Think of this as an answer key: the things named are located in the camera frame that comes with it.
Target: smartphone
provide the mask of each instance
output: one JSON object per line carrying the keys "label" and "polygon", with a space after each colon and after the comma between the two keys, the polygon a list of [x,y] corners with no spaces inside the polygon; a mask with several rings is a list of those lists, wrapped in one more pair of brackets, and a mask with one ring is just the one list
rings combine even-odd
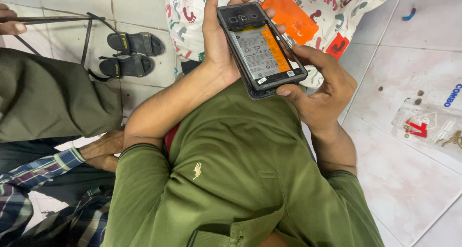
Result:
{"label": "smartphone", "polygon": [[[218,7],[217,14],[251,99],[273,96],[277,87],[298,84],[308,76],[260,4]],[[298,68],[292,67],[284,50],[295,59]]]}

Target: phone battery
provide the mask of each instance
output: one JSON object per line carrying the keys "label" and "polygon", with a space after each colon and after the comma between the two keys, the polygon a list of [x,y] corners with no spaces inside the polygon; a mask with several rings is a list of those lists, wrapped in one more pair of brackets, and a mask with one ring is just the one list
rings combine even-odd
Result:
{"label": "phone battery", "polygon": [[268,24],[231,31],[231,36],[253,79],[291,70]]}

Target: leg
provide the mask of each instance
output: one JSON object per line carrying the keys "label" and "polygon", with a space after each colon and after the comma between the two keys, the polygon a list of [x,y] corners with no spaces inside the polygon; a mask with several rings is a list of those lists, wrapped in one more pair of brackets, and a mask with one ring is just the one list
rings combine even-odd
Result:
{"label": "leg", "polygon": [[[77,138],[79,137],[0,143],[0,173],[8,173],[21,165],[56,154],[59,152],[55,149],[57,145]],[[87,190],[93,187],[113,186],[115,177],[112,172],[95,169],[83,163],[53,181],[45,183],[37,191],[72,204],[77,202]]]}

